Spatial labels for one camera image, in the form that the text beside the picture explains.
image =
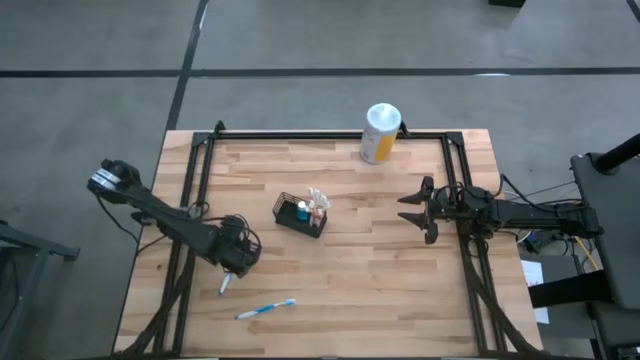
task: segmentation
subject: yellow label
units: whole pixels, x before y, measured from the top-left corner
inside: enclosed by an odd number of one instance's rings
[[[393,147],[393,142],[396,141],[396,133],[397,131],[391,135],[380,137],[380,142],[378,143],[378,149],[376,150],[374,161],[383,161],[387,158],[387,156],[389,156],[391,148]]]

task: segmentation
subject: metal stand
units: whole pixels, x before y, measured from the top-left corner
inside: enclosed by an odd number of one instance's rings
[[[79,247],[70,248],[56,242],[29,235],[20,230],[14,229],[4,221],[0,220],[0,241],[9,243],[7,247],[0,247],[2,251],[25,251],[33,256],[33,265],[26,279],[19,289],[16,289],[17,296],[10,318],[2,333],[0,333],[0,359],[13,359],[18,341],[22,337],[25,318],[30,304],[33,302],[38,283],[42,277],[44,266],[49,255],[55,254],[63,257],[65,261],[75,261],[80,252]]]

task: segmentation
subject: plastic container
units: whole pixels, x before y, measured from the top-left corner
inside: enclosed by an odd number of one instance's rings
[[[291,228],[293,230],[300,231],[301,233],[319,238],[322,234],[322,229],[327,223],[327,212],[325,211],[324,217],[320,222],[320,226],[309,225],[309,220],[298,220],[298,203],[304,201],[299,197],[295,197],[288,193],[282,193],[278,197],[275,206],[273,207],[273,216],[276,217],[276,224],[280,224]]]
[[[401,122],[400,111],[391,104],[380,103],[370,107],[367,111],[367,127],[360,143],[362,159],[369,164],[387,160]]]

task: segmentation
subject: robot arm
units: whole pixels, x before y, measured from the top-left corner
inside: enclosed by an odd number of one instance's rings
[[[142,185],[138,170],[126,162],[103,160],[87,188],[109,203],[129,204],[141,210],[169,239],[187,244],[203,259],[221,264],[238,277],[244,276],[260,257],[262,246],[243,237],[248,228],[241,217],[225,216],[220,226],[203,224],[151,194]],[[140,216],[134,219],[144,222]]]
[[[451,190],[450,195],[444,191],[447,188]],[[420,229],[426,229],[427,244],[433,244],[438,237],[436,219],[458,221],[465,235],[483,239],[490,239],[499,229],[555,229],[584,238],[602,234],[596,213],[588,206],[514,203],[495,199],[493,194],[474,186],[447,186],[435,190],[431,177],[424,177],[418,193],[398,201],[414,205],[425,203],[422,213],[398,215]]]

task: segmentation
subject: wooden tabletop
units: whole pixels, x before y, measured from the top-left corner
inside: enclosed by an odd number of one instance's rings
[[[497,190],[488,131],[462,132],[474,185]],[[165,139],[153,193],[171,205],[180,200],[191,136],[191,131],[170,131]],[[222,269],[197,260],[184,356],[476,354],[454,224],[440,223],[438,241],[427,246],[417,227],[396,216],[420,210],[396,199],[415,193],[424,175],[433,176],[436,187],[447,183],[438,141],[398,140],[390,160],[375,166],[361,160],[359,141],[353,140],[215,144],[210,214],[244,215],[264,250],[251,272],[232,281],[222,297]],[[308,198],[308,187],[320,189],[332,203],[319,239],[277,225],[271,212],[281,192]],[[192,200],[197,189],[196,180]],[[141,243],[158,235],[149,228]],[[497,234],[489,244],[498,302],[526,339],[542,348],[513,237]],[[131,344],[160,305],[169,253],[170,241],[163,240],[137,258],[115,350]],[[233,319],[288,298],[297,305]],[[492,339],[486,311],[484,319]]]

